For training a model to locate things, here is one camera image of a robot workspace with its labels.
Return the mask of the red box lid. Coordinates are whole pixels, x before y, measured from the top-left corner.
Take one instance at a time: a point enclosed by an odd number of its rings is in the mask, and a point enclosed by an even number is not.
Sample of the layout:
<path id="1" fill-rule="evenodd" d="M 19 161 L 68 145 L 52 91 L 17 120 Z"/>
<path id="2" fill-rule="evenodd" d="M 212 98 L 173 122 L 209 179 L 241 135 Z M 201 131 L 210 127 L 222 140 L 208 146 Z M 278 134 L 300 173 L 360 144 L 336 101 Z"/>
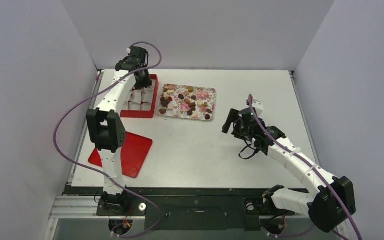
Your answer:
<path id="1" fill-rule="evenodd" d="M 127 132 L 125 135 L 124 145 L 120 149 L 121 153 L 116 154 L 116 159 L 119 162 L 117 167 L 122 174 L 129 178 L 137 178 L 142 166 L 151 150 L 153 140 L 141 135 Z M 99 151 L 97 148 L 89 150 L 84 157 L 87 162 L 99 168 L 103 167 L 103 163 L 109 160 L 111 164 L 115 162 L 111 152 L 110 156 L 102 157 L 104 151 Z"/>

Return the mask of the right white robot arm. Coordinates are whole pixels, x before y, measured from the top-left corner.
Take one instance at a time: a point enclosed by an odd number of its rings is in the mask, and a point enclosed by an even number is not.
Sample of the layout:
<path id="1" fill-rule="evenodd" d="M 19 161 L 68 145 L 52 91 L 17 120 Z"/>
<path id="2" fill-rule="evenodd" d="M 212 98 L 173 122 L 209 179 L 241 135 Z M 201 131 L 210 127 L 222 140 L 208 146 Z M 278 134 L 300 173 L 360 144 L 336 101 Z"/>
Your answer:
<path id="1" fill-rule="evenodd" d="M 276 185 L 262 195 L 262 207 L 269 213 L 289 211 L 309 217 L 325 233 L 356 213 L 354 185 L 322 169 L 301 152 L 277 127 L 267 127 L 256 117 L 256 109 L 231 109 L 222 127 L 224 134 L 243 140 L 254 153 L 263 153 L 289 171 L 306 189 L 298 192 Z"/>

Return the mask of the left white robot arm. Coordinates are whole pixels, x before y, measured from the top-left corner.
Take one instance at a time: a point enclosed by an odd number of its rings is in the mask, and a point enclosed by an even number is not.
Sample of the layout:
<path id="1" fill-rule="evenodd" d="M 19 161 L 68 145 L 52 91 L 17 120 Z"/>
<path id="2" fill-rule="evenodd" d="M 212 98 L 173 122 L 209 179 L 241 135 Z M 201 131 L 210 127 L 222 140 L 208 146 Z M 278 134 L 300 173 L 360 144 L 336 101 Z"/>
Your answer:
<path id="1" fill-rule="evenodd" d="M 104 209 L 116 215 L 123 215 L 130 210 L 128 194 L 124 191 L 121 150 L 127 131 L 121 120 L 121 111 L 125 102 L 130 100 L 133 90 L 142 90 L 152 86 L 148 66 L 149 53 L 139 46 L 132 46 L 128 55 L 115 67 L 112 79 L 114 87 L 106 92 L 102 101 L 89 109 L 86 121 L 91 142 L 98 151 L 104 177 Z"/>

